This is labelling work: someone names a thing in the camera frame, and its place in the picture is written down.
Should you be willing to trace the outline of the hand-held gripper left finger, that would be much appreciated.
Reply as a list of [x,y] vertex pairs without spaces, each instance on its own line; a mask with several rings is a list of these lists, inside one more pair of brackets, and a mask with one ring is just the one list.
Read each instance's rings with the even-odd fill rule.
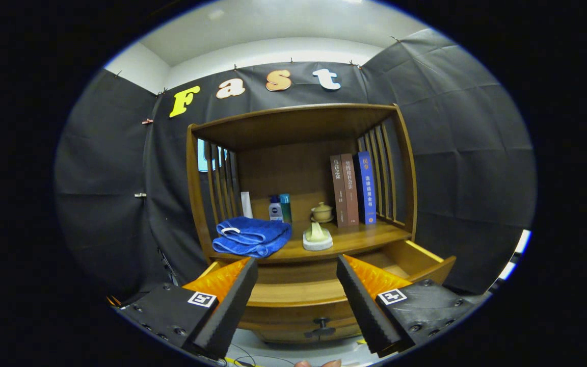
[[163,343],[201,357],[226,357],[258,279],[245,257],[184,286],[163,283],[120,306],[122,318]]

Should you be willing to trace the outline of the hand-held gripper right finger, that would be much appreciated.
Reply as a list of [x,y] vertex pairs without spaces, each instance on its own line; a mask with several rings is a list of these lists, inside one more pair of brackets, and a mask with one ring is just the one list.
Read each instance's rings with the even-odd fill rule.
[[338,256],[336,277],[370,352],[378,357],[426,344],[475,309],[431,279],[410,282],[348,255]]

